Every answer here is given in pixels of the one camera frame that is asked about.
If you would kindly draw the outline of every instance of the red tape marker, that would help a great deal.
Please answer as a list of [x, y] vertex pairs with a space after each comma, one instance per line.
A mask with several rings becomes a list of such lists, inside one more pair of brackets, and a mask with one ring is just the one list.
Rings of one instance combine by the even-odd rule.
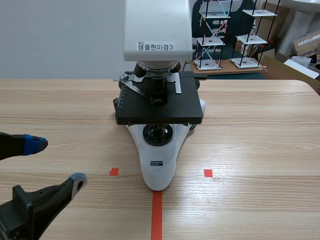
[[204, 177], [206, 177], [206, 178], [213, 178], [213, 177], [214, 177], [214, 174], [213, 174], [212, 170], [211, 170], [211, 169], [205, 169], [205, 170], [204, 170]]
[[151, 240], [162, 240], [162, 191], [153, 192]]
[[119, 168], [112, 168], [109, 172], [109, 176], [118, 176], [119, 175]]

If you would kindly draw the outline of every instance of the microscope base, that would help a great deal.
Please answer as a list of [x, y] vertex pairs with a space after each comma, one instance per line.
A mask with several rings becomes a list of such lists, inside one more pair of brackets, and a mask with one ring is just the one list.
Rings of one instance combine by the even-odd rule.
[[[203, 114], [206, 111], [206, 103], [200, 100]], [[172, 140], [164, 146], [152, 146], [143, 136], [146, 125], [127, 126], [135, 145], [139, 151], [140, 166], [143, 180], [154, 191], [166, 189], [174, 178], [179, 151], [184, 143], [191, 124], [171, 124], [173, 129]]]

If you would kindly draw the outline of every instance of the gray wall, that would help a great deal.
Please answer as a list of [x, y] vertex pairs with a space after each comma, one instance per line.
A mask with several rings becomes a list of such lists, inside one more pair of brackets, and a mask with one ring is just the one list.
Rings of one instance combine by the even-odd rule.
[[0, 0], [0, 78], [109, 79], [133, 70], [123, 61], [124, 2]]

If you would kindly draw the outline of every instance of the microscope stage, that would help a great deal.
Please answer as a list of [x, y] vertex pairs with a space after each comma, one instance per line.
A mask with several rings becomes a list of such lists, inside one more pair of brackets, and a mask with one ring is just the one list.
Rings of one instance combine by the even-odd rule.
[[118, 125], [136, 124], [201, 124], [203, 111], [201, 108], [196, 81], [193, 77], [181, 77], [181, 94], [176, 94], [174, 82], [167, 82], [168, 103], [154, 106], [151, 101], [151, 78], [143, 82], [133, 82], [144, 92], [144, 96], [127, 86], [121, 89], [119, 102], [115, 108]]

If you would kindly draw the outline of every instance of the white microscope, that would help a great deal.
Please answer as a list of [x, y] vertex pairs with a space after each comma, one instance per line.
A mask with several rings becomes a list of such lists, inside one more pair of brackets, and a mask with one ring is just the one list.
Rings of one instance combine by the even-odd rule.
[[187, 134], [206, 110], [195, 77], [179, 74], [179, 61], [193, 54], [189, 0], [126, 0], [124, 37], [124, 60], [137, 64], [120, 76], [115, 118], [134, 139], [145, 183], [162, 191], [174, 177]]

